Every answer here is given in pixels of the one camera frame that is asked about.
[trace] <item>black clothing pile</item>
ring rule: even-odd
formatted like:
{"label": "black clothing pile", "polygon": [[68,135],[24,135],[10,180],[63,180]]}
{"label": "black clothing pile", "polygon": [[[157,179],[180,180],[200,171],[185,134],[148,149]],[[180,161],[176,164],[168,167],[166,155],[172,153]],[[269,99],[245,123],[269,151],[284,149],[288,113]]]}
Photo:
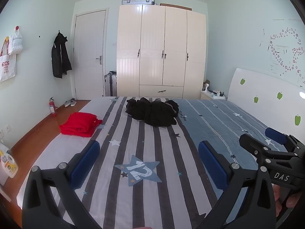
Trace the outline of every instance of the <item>black clothing pile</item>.
{"label": "black clothing pile", "polygon": [[176,125],[174,117],[178,116],[179,106],[173,100],[162,102],[155,100],[150,102],[142,97],[140,100],[127,101],[126,113],[136,120],[144,120],[154,127]]}
{"label": "black clothing pile", "polygon": [[67,37],[63,36],[61,33],[58,33],[53,44],[52,68],[53,76],[57,78],[63,78],[63,73],[67,74],[68,70],[72,70],[66,49],[67,41]]}

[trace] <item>wardrobe door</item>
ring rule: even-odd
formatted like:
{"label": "wardrobe door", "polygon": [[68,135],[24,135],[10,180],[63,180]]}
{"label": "wardrobe door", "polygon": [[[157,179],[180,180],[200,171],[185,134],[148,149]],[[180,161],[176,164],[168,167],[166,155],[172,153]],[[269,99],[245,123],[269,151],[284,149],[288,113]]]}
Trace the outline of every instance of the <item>wardrobe door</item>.
{"label": "wardrobe door", "polygon": [[196,12],[187,11],[187,15],[188,40],[183,98],[200,99],[205,67],[206,20],[205,15]]}
{"label": "wardrobe door", "polygon": [[162,85],[165,7],[143,5],[140,84]]}
{"label": "wardrobe door", "polygon": [[186,10],[165,8],[163,85],[183,86],[186,61]]}
{"label": "wardrobe door", "polygon": [[120,6],[117,33],[117,95],[139,96],[142,5]]}

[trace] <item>detergent bottle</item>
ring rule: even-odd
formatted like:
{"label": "detergent bottle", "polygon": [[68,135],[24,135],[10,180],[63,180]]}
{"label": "detergent bottle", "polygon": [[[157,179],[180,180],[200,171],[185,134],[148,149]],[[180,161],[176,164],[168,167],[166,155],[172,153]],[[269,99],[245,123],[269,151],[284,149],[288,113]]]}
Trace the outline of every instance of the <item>detergent bottle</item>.
{"label": "detergent bottle", "polygon": [[18,171],[18,165],[16,164],[13,157],[10,155],[10,150],[1,143],[0,143],[0,159],[1,159],[1,166],[4,169],[5,173],[10,178],[13,178]]}

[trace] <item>tote bag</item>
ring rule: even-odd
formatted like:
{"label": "tote bag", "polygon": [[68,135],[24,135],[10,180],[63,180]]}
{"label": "tote bag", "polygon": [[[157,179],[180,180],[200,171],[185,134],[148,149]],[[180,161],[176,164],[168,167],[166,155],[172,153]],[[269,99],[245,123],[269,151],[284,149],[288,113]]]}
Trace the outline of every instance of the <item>tote bag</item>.
{"label": "tote bag", "polygon": [[19,29],[15,30],[15,33],[10,36],[9,39],[9,55],[19,54],[22,51],[22,36],[19,33]]}
{"label": "tote bag", "polygon": [[[3,55],[3,47],[6,45],[6,54]],[[16,55],[8,54],[8,42],[4,41],[0,54],[0,82],[16,75]]]}

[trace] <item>red fire extinguisher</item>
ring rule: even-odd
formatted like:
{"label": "red fire extinguisher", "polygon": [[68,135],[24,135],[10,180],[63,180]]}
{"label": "red fire extinguisher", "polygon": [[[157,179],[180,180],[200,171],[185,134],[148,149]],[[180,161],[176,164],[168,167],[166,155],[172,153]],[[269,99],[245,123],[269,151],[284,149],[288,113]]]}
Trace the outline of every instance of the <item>red fire extinguisher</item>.
{"label": "red fire extinguisher", "polygon": [[51,97],[51,99],[49,100],[49,106],[50,106],[50,110],[51,110],[52,116],[56,117],[56,107],[55,107],[55,103],[54,103],[53,97]]}

